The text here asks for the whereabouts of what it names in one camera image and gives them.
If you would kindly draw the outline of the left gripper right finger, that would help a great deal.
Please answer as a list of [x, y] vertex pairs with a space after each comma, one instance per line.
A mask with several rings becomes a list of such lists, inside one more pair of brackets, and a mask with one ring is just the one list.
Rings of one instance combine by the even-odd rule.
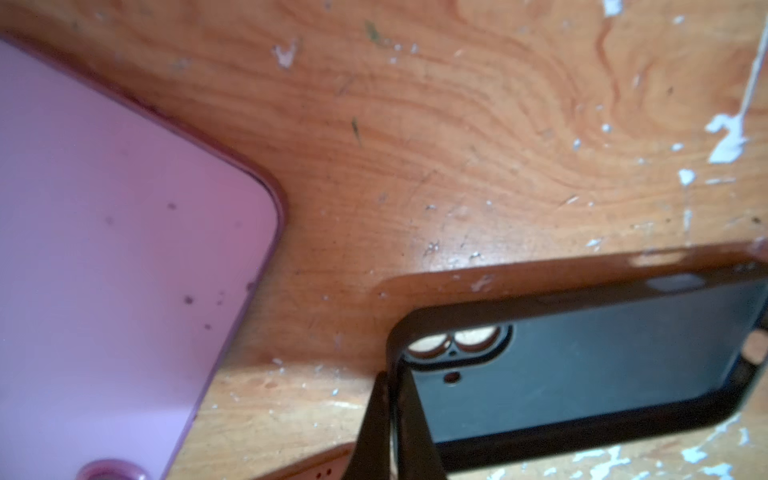
[[399, 479], [446, 480], [439, 452], [432, 439], [412, 372], [397, 375], [394, 404], [396, 463]]

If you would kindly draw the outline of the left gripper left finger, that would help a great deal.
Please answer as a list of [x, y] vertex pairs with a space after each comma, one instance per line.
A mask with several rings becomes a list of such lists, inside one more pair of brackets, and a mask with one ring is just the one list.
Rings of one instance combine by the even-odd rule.
[[391, 478], [388, 378], [375, 379], [355, 448], [342, 480], [388, 480]]

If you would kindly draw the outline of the black phone case with camera hole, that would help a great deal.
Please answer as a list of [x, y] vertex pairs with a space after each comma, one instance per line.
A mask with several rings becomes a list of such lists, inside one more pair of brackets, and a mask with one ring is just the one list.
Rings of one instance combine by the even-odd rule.
[[702, 428], [764, 364], [767, 267], [721, 268], [422, 308], [387, 342], [390, 408], [409, 369], [446, 474]]

